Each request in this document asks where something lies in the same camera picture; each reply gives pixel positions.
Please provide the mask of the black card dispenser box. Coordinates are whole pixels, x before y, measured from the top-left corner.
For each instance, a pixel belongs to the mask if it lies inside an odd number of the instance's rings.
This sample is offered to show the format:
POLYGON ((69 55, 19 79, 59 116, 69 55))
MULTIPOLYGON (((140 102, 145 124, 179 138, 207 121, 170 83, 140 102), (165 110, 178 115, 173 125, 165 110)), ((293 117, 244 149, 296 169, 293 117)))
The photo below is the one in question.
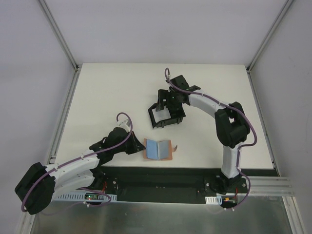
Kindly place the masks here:
POLYGON ((159 111, 156 110, 156 107, 157 103, 154 103, 148 109, 152 128, 164 128, 168 125, 180 124, 186 116, 182 104, 179 104, 177 108, 168 108, 164 105, 164 109, 159 111))

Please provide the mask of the brown leather card holder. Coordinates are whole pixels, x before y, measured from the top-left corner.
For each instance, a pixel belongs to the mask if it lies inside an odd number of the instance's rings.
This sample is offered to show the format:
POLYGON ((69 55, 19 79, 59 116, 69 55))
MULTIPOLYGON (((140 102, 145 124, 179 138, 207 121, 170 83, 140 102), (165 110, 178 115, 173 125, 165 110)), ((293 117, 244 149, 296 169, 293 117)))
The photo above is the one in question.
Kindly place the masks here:
POLYGON ((170 140, 154 141, 151 139, 144 139, 143 158, 153 161, 170 161, 173 160, 173 153, 178 146, 173 146, 170 140))

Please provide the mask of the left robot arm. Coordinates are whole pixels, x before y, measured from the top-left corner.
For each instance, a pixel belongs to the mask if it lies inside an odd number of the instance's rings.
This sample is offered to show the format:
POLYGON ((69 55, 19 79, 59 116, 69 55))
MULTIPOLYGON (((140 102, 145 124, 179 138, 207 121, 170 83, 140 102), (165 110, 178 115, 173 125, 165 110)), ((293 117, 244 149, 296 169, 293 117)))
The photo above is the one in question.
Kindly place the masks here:
POLYGON ((21 210, 31 215, 43 211, 55 198, 79 188, 99 189, 103 184, 100 167, 114 155, 145 150, 133 131, 115 127, 108 136, 92 144, 85 153, 67 162, 30 166, 15 187, 21 210))

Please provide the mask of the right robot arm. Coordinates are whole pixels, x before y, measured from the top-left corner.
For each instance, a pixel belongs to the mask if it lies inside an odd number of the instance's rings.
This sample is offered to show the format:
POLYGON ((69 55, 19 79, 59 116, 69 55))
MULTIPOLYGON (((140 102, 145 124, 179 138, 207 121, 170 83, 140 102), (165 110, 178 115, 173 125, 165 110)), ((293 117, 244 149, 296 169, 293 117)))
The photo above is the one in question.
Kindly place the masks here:
POLYGON ((213 117, 217 138, 223 145, 223 163, 220 176, 209 187, 222 195, 231 192, 241 179, 238 169, 239 151, 251 131, 241 104, 226 104, 217 100, 205 94, 200 87, 190 86, 182 75, 170 78, 168 70, 165 71, 165 79, 169 89, 159 89, 157 102, 148 110, 152 127, 163 128, 181 123, 185 117, 184 104, 196 107, 213 117))

